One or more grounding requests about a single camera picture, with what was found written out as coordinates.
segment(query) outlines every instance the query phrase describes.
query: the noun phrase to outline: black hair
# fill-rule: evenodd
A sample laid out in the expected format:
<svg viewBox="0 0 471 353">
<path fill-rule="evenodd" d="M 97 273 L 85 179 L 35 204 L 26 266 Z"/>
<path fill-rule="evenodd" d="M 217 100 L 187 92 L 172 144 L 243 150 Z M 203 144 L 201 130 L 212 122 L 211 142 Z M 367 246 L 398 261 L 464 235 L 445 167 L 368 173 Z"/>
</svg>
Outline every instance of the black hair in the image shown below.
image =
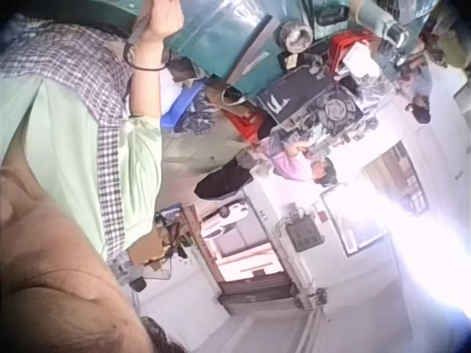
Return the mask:
<svg viewBox="0 0 471 353">
<path fill-rule="evenodd" d="M 144 316 L 141 322 L 150 337 L 154 353 L 188 353 L 180 344 L 170 341 L 163 328 L 153 318 Z"/>
<path fill-rule="evenodd" d="M 314 182 L 316 184 L 321 185 L 324 188 L 328 188 L 329 186 L 335 185 L 338 183 L 337 180 L 337 171 L 333 166 L 333 163 L 330 159 L 324 159 L 325 164 L 325 175 L 321 179 L 315 179 Z"/>
<path fill-rule="evenodd" d="M 419 124 L 428 124 L 431 120 L 430 110 L 427 108 L 419 107 L 417 104 L 410 103 L 407 105 L 406 110 L 410 111 L 412 108 L 412 115 Z"/>
</svg>

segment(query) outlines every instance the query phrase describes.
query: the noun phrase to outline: window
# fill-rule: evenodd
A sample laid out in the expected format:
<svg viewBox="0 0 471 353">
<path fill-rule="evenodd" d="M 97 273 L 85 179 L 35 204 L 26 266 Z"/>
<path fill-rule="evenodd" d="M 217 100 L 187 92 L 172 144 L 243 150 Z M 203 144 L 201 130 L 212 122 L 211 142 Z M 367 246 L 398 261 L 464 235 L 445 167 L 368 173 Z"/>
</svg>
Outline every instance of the window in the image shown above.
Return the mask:
<svg viewBox="0 0 471 353">
<path fill-rule="evenodd" d="M 361 207 L 361 200 L 367 199 L 366 195 L 377 193 L 415 216 L 428 209 L 419 177 L 402 143 L 364 167 L 354 180 L 322 194 L 347 256 L 374 245 L 388 234 L 388 229 Z"/>
</svg>

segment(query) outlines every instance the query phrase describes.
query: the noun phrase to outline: person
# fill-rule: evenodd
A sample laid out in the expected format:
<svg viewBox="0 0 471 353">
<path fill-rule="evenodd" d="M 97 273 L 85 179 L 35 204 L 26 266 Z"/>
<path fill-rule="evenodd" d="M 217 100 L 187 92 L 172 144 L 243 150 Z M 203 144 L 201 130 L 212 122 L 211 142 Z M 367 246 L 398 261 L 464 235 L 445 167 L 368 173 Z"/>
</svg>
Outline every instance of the person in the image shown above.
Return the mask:
<svg viewBox="0 0 471 353">
<path fill-rule="evenodd" d="M 1 346 L 6 352 L 184 352 L 140 319 L 107 266 L 152 228 L 160 188 L 163 39 L 179 0 L 147 0 L 124 41 L 19 17 L 0 58 Z M 131 118 L 123 118 L 130 90 Z"/>
<path fill-rule="evenodd" d="M 160 74 L 145 70 L 161 67 L 183 15 L 178 0 L 145 1 L 138 23 L 149 14 L 138 69 L 117 35 L 24 16 L 0 59 L 0 156 L 21 140 L 41 187 L 106 261 L 151 231 L 162 179 Z"/>
<path fill-rule="evenodd" d="M 251 170 L 258 164 L 253 157 L 261 152 L 273 165 L 274 174 L 296 182 L 314 181 L 324 188 L 337 183 L 336 169 L 328 158 L 309 160 L 305 151 L 313 144 L 313 138 L 294 141 L 291 134 L 282 129 L 274 129 L 276 124 L 266 119 L 258 130 L 260 144 L 244 150 L 219 170 L 208 174 L 201 180 L 195 194 L 200 199 L 226 199 L 236 194 L 243 186 L 253 180 Z"/>
<path fill-rule="evenodd" d="M 430 94 L 433 83 L 427 58 L 421 54 L 401 65 L 399 69 L 399 92 L 410 101 L 406 111 L 410 111 L 419 124 L 430 123 Z"/>
</svg>

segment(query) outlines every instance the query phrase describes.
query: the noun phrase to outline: hand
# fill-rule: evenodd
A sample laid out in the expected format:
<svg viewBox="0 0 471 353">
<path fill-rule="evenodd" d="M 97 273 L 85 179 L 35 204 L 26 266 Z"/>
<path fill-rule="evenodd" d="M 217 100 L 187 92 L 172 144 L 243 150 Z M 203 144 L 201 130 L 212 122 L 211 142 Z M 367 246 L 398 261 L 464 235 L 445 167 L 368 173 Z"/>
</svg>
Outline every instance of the hand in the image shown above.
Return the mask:
<svg viewBox="0 0 471 353">
<path fill-rule="evenodd" d="M 144 0 L 139 20 L 149 18 L 149 25 L 139 43 L 161 44 L 169 35 L 183 27 L 183 12 L 180 0 Z"/>
</svg>

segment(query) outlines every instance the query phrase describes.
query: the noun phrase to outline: bright light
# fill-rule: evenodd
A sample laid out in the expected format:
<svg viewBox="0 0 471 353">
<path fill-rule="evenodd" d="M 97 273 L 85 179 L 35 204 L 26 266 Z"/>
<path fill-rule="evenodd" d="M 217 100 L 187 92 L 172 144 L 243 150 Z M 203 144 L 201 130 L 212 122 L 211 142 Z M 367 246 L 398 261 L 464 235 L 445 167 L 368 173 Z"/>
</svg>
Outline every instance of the bright light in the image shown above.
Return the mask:
<svg viewBox="0 0 471 353">
<path fill-rule="evenodd" d="M 364 212 L 390 229 L 397 255 L 412 279 L 471 318 L 471 256 L 454 229 L 426 215 L 408 215 L 379 196 L 364 201 Z"/>
</svg>

